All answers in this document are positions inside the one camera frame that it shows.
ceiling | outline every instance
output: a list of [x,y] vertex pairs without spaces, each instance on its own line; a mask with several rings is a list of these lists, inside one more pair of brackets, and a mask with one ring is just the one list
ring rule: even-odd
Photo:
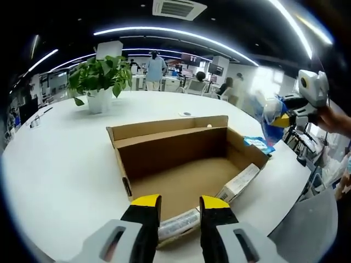
[[[343,87],[348,83],[348,77],[345,76],[348,76],[349,57],[347,50],[343,49],[343,39],[338,37],[342,34],[334,25],[335,19],[330,19],[328,12],[327,15],[323,13],[320,1],[299,2],[304,4],[310,13],[314,13],[318,20],[323,21],[332,35],[336,36],[334,45],[325,45],[316,34],[295,18],[312,47],[312,60],[308,58],[303,44],[287,19],[270,1],[276,0],[196,0],[205,4],[207,9],[194,21],[153,16],[152,0],[48,2],[47,6],[35,5],[35,1],[32,1],[21,4],[20,8],[16,3],[10,4],[15,5],[10,8],[16,11],[15,16],[7,21],[10,26],[5,28],[8,46],[6,56],[14,62],[8,69],[8,89],[12,88],[19,76],[27,72],[35,62],[54,49],[59,51],[39,64],[22,79],[23,82],[33,74],[49,71],[68,60],[93,53],[93,48],[100,42],[117,39],[123,43],[124,48],[170,49],[207,58],[225,54],[231,57],[232,62],[253,65],[240,55],[216,44],[174,32],[131,30],[93,35],[94,32],[116,27],[152,26],[207,37],[235,49],[260,65],[280,66],[288,75],[296,75],[300,68],[325,70],[334,79],[342,80],[338,84],[342,92],[349,92],[349,88]],[[300,6],[293,5],[291,1],[281,2],[293,16],[305,14],[301,13]],[[337,5],[339,2],[341,1],[334,1],[333,8],[336,14],[344,14],[343,7]],[[36,35],[38,37],[33,52]]]

